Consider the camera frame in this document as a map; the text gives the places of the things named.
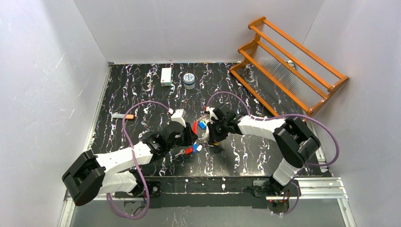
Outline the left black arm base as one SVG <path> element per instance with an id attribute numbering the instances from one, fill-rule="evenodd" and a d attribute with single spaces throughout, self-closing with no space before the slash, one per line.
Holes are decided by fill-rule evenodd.
<path id="1" fill-rule="evenodd" d="M 161 182 L 160 181 L 146 181 L 148 186 L 150 198 L 158 198 L 161 194 Z M 115 192 L 114 197 L 116 198 L 144 198 L 146 195 L 145 186 L 142 182 L 139 182 L 130 192 Z"/>

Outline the metal keyring with red handle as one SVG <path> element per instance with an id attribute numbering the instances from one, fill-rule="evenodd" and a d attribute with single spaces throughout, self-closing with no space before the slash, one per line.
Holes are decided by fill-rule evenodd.
<path id="1" fill-rule="evenodd" d="M 198 135 L 197 144 L 204 147 L 215 147 L 219 145 L 219 142 L 213 142 L 209 144 L 209 129 L 207 123 L 210 122 L 208 114 L 203 114 L 197 120 L 195 120 L 192 130 Z"/>

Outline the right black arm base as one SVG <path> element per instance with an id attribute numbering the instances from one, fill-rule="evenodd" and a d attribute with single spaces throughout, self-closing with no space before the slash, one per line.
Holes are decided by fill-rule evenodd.
<path id="1" fill-rule="evenodd" d="M 291 191 L 276 181 L 255 180 L 251 186 L 244 189 L 244 192 L 257 198 L 273 197 L 267 199 L 267 207 L 273 214 L 284 214 L 289 211 Z"/>

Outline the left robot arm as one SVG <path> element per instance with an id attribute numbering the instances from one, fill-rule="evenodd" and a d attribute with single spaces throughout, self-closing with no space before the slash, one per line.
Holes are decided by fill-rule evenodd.
<path id="1" fill-rule="evenodd" d="M 133 147 L 104 154 L 83 152 L 61 179 L 76 206 L 83 206 L 100 194 L 136 193 L 144 189 L 144 183 L 131 168 L 157 161 L 176 147 L 191 147 L 197 139 L 188 122 L 170 122 Z"/>

